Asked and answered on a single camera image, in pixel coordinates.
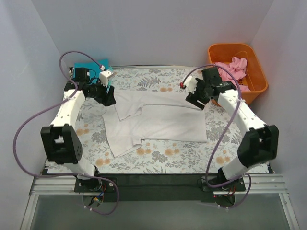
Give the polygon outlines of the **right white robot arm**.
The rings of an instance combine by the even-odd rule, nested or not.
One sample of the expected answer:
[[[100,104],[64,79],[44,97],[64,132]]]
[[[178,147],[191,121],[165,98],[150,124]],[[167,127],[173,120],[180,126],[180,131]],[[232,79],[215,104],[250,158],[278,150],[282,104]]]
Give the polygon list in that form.
[[[235,123],[242,135],[237,156],[221,167],[215,178],[209,179],[209,173],[205,173],[208,187],[226,191],[250,169],[276,158],[279,129],[254,114],[242,98],[239,84],[230,71],[216,64],[204,65],[200,69],[201,79],[188,73],[180,84],[182,89],[189,91],[186,101],[204,109],[211,99],[215,100],[231,116],[229,122]]]

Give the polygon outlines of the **white t shirt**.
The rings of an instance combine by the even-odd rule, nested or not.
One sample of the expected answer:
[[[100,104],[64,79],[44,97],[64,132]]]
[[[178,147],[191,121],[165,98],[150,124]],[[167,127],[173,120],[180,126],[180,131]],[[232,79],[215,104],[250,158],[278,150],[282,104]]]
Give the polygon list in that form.
[[[205,112],[179,92],[122,90],[103,115],[106,138],[114,157],[141,147],[142,141],[207,141]]]

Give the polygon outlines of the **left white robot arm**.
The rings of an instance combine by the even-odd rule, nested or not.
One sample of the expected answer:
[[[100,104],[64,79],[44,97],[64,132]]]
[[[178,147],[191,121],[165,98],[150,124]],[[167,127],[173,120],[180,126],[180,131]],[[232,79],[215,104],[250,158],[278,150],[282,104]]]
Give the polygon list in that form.
[[[95,175],[94,165],[83,157],[83,148],[75,131],[75,124],[87,98],[93,98],[103,106],[116,104],[114,87],[110,83],[114,73],[108,69],[100,69],[98,82],[95,84],[91,83],[89,77],[81,77],[77,81],[69,80],[66,83],[63,104],[56,117],[49,126],[40,131],[47,160],[65,166],[75,173],[77,178],[86,180],[86,187],[93,192],[101,188],[102,180]]]

